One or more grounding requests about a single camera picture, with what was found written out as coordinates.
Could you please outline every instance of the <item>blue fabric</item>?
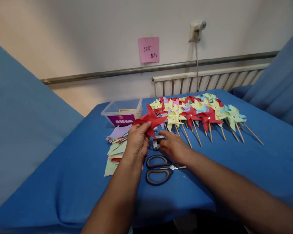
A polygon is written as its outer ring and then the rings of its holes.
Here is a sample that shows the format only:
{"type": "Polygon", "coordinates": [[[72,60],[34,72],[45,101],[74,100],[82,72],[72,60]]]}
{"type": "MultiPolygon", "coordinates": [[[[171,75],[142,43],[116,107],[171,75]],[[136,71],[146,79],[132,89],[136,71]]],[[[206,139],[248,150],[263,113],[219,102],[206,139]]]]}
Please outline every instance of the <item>blue fabric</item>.
{"type": "MultiPolygon", "coordinates": [[[[247,125],[264,145],[247,130],[243,133],[245,144],[237,142],[226,125],[227,140],[223,140],[219,127],[212,127],[211,143],[200,125],[202,147],[190,129],[186,129],[193,149],[246,176],[293,207],[293,126],[224,90],[209,92],[245,114],[247,125]]],[[[143,114],[147,112],[146,103],[154,100],[143,100],[143,114]]],[[[2,205],[0,228],[49,225],[82,228],[111,179],[103,177],[110,147],[105,138],[113,131],[108,120],[100,115],[107,105],[97,105],[2,205]]],[[[148,157],[159,153],[149,150],[148,157]]],[[[135,227],[169,221],[193,208],[216,211],[213,195],[188,169],[174,171],[170,180],[160,186],[146,182],[146,171],[144,165],[137,194],[135,227]]]]}
{"type": "Polygon", "coordinates": [[[82,120],[0,47],[0,205],[82,120]]]}
{"type": "Polygon", "coordinates": [[[293,37],[243,100],[293,125],[293,37]]]}
{"type": "Polygon", "coordinates": [[[251,87],[252,85],[236,87],[236,88],[233,88],[230,91],[230,93],[240,99],[243,99],[243,97],[250,90],[251,87]]]}

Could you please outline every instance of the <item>wall socket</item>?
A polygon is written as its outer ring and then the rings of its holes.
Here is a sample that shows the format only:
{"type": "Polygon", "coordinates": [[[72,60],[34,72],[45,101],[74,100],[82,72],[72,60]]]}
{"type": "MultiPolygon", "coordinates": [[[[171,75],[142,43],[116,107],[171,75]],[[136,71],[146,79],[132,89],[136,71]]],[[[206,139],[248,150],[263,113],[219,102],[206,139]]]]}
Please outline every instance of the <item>wall socket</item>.
{"type": "Polygon", "coordinates": [[[206,28],[206,21],[192,23],[190,27],[189,42],[201,40],[201,34],[204,28],[206,28]]]}

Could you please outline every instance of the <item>plastic box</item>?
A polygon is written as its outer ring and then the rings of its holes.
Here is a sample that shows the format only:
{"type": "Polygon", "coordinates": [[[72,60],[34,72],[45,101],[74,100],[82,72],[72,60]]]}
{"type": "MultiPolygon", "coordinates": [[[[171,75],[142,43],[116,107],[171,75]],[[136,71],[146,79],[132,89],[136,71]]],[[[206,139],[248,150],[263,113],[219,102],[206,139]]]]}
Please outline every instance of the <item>plastic box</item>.
{"type": "Polygon", "coordinates": [[[142,116],[142,99],[112,101],[101,112],[108,121],[116,126],[127,126],[142,116]]]}

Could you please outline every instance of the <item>black scissors handle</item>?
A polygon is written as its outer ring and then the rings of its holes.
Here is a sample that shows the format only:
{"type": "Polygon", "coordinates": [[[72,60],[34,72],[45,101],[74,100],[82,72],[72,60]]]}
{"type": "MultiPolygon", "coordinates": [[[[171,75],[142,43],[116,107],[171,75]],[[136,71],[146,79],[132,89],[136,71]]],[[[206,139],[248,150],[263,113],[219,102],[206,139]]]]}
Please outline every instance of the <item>black scissors handle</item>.
{"type": "Polygon", "coordinates": [[[149,157],[146,161],[146,167],[148,169],[153,169],[153,168],[157,168],[157,167],[170,167],[171,164],[172,163],[166,157],[163,157],[161,155],[153,155],[153,156],[149,157]],[[160,159],[164,160],[164,163],[150,165],[150,161],[154,158],[160,158],[160,159]]]}
{"type": "Polygon", "coordinates": [[[170,168],[167,168],[167,169],[160,169],[160,170],[148,170],[148,171],[146,172],[146,181],[147,181],[147,183],[150,184],[150,185],[154,185],[154,186],[162,185],[162,184],[164,184],[165,182],[167,182],[167,180],[169,180],[169,178],[170,178],[170,176],[171,176],[172,174],[173,174],[173,170],[170,169],[170,168]],[[150,174],[151,174],[151,173],[162,173],[162,172],[166,173],[166,178],[165,178],[163,181],[161,181],[161,182],[153,182],[153,181],[150,180],[150,174]]]}

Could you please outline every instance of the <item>cable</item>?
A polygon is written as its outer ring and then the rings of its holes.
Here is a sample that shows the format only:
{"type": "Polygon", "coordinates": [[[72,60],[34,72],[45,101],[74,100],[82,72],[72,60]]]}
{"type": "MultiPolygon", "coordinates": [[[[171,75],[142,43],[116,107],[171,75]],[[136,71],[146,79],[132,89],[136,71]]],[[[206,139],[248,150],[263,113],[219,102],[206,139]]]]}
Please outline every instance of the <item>cable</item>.
{"type": "Polygon", "coordinates": [[[194,42],[195,43],[195,54],[196,54],[196,71],[197,71],[197,78],[198,78],[198,92],[199,90],[199,86],[200,86],[200,82],[199,82],[199,59],[198,59],[198,48],[197,48],[197,41],[194,42]]]}

